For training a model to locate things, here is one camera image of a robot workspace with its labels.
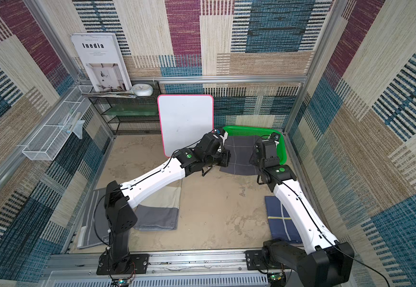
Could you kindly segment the dark checked pillowcase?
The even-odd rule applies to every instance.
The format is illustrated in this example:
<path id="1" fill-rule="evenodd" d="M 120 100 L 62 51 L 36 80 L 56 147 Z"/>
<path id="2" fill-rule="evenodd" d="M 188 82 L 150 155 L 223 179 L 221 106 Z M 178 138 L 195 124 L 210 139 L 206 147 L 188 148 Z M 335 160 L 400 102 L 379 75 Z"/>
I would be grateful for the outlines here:
<path id="1" fill-rule="evenodd" d="M 230 152 L 227 167 L 221 167 L 220 171 L 232 175 L 253 176 L 258 174 L 257 168 L 250 164 L 253 148 L 259 136 L 229 136 L 225 141 L 225 147 Z"/>

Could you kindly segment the green plastic basket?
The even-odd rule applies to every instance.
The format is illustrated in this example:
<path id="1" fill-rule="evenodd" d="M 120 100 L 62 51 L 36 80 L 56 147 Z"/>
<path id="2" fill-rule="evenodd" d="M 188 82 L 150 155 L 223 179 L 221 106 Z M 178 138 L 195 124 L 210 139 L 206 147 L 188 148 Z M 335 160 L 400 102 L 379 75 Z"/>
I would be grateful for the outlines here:
<path id="1" fill-rule="evenodd" d="M 280 139 L 276 147 L 277 156 L 280 159 L 281 165 L 286 163 L 287 155 L 285 140 L 283 134 L 278 130 L 246 126 L 225 126 L 223 129 L 228 133 L 228 136 L 270 136 L 272 133 L 278 133 L 280 135 Z"/>

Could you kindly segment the beige grey pillowcase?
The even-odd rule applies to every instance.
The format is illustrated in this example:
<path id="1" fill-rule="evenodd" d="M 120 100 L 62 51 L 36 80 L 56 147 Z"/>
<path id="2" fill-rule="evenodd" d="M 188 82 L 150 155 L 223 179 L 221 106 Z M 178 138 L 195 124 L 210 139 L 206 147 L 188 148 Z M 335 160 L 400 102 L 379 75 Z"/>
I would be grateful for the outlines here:
<path id="1" fill-rule="evenodd" d="M 148 196 L 135 209 L 139 231 L 167 231 L 178 227 L 182 180 L 173 182 Z"/>

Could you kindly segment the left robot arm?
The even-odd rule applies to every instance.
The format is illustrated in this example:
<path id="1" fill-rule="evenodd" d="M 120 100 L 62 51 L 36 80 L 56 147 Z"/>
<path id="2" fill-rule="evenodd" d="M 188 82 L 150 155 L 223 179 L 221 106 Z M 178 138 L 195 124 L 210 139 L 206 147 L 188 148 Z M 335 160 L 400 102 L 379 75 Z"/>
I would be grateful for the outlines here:
<path id="1" fill-rule="evenodd" d="M 136 261 L 129 251 L 129 231 L 137 223 L 134 209 L 163 187 L 214 166 L 228 166 L 230 152 L 225 147 L 228 132 L 214 129 L 201 140 L 177 149 L 170 158 L 152 171 L 122 184 L 110 182 L 100 202 L 104 204 L 108 223 L 106 250 L 99 257 L 97 275 L 129 275 L 136 273 Z"/>

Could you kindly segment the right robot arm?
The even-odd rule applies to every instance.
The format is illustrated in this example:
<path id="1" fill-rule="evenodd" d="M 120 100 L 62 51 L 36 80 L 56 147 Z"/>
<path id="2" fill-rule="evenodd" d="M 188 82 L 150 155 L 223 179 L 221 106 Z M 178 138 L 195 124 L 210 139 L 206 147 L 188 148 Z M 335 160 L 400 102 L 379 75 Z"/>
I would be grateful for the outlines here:
<path id="1" fill-rule="evenodd" d="M 305 287 L 334 287 L 350 279 L 355 252 L 341 243 L 314 211 L 292 169 L 280 162 L 281 135 L 260 136 L 253 146 L 251 165 L 258 170 L 257 183 L 266 185 L 285 208 L 300 235 L 302 249 L 284 240 L 269 240 L 262 247 L 266 265 L 293 270 Z"/>

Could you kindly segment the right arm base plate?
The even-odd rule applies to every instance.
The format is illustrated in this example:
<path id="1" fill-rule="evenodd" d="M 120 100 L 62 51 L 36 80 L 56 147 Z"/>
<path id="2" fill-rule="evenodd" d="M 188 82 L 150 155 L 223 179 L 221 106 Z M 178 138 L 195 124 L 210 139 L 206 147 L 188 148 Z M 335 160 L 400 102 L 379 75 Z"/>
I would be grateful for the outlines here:
<path id="1" fill-rule="evenodd" d="M 248 270 L 253 271 L 271 271 L 280 270 L 280 265 L 272 265 L 265 257 L 260 249 L 249 249 L 244 252 Z"/>

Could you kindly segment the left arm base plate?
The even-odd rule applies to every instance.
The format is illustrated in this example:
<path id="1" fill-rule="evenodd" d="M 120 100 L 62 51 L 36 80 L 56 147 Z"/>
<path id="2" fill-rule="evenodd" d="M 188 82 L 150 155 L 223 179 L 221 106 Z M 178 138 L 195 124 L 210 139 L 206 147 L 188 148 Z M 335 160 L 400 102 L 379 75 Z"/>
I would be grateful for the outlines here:
<path id="1" fill-rule="evenodd" d="M 143 275 L 147 272 L 149 254 L 129 254 L 124 259 L 113 262 L 110 256 L 104 252 L 99 257 L 96 274 L 106 275 Z"/>

